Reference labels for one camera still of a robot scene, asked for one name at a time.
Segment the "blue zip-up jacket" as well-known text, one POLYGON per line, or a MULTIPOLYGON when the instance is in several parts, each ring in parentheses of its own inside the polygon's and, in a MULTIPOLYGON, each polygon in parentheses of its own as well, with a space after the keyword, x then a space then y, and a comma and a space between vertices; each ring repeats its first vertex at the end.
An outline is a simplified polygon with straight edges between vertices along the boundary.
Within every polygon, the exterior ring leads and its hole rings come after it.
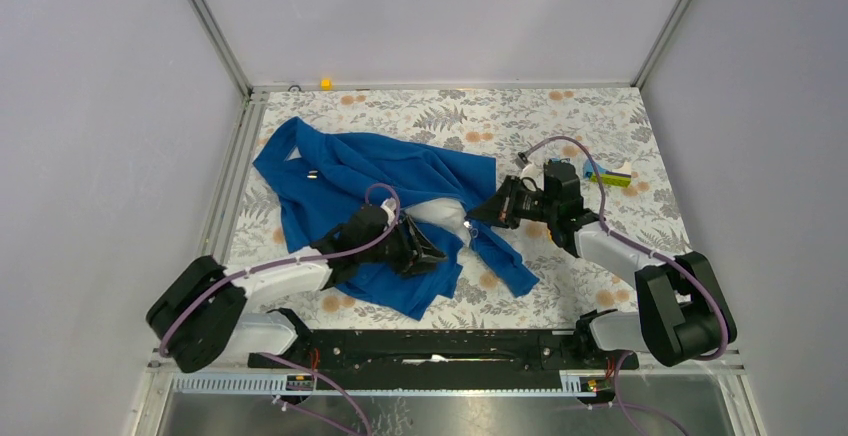
POLYGON ((290 251, 329 256, 329 285, 421 319, 452 297, 470 247, 515 296, 537 277, 521 255, 468 213, 496 190, 491 157, 373 133, 328 134, 283 123, 254 166, 281 206, 290 251))

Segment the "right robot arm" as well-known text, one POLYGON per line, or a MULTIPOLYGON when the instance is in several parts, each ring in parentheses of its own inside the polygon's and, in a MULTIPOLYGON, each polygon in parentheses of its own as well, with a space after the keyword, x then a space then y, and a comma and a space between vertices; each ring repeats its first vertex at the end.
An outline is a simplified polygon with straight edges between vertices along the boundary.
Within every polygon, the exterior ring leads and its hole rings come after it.
POLYGON ((523 221, 547 226, 556 246, 628 283, 637 309, 592 311, 575 325, 573 352, 597 368, 618 351, 647 352, 671 367, 721 356, 738 335, 715 272, 703 254, 670 256, 611 229, 584 205, 580 177, 566 161, 550 160, 540 184, 509 176, 470 213, 489 226, 515 229, 523 221))

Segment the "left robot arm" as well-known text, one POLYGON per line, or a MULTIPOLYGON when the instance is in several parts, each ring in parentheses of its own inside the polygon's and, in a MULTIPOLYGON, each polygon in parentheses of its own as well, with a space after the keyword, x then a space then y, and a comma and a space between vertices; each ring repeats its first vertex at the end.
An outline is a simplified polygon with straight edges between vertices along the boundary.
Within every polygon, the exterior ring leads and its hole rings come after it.
POLYGON ((346 283, 365 265, 417 277, 447 259, 404 212, 389 204, 365 204, 347 222, 282 260, 231 271, 211 255, 194 259, 153 303, 145 321, 161 352, 184 373, 261 352, 296 367, 309 357, 308 337, 294 317, 281 310, 264 312, 263 305, 346 283))

